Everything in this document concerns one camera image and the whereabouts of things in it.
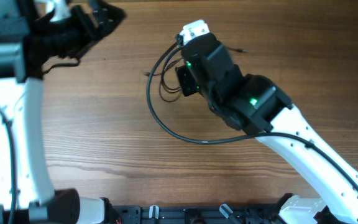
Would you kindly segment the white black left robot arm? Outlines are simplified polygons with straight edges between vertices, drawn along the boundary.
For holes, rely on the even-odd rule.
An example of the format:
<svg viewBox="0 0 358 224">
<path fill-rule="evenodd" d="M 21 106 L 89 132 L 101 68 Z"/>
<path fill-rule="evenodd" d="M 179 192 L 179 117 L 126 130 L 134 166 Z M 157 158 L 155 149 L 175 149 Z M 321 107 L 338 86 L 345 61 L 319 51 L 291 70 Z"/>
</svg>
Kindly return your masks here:
<svg viewBox="0 0 358 224">
<path fill-rule="evenodd" d="M 122 223 L 106 198 L 57 190 L 50 179 L 41 127 L 43 64 L 69 58 L 69 67 L 125 19 L 105 1 L 91 13 L 68 1 L 0 1 L 0 223 Z"/>
</svg>

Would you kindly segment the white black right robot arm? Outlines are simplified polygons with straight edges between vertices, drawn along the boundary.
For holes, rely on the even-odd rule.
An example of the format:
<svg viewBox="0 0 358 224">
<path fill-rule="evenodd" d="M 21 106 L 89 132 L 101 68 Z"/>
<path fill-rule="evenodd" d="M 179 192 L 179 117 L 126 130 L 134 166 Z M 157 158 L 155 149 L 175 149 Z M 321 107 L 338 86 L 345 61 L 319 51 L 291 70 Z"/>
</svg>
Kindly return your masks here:
<svg viewBox="0 0 358 224">
<path fill-rule="evenodd" d="M 186 95 L 201 94 L 229 127 L 271 148 L 318 193 L 289 194 L 277 203 L 285 223 L 358 223 L 358 171 L 308 124 L 291 99 L 262 75 L 243 75 L 212 34 L 182 34 L 184 65 L 178 74 Z"/>
</svg>

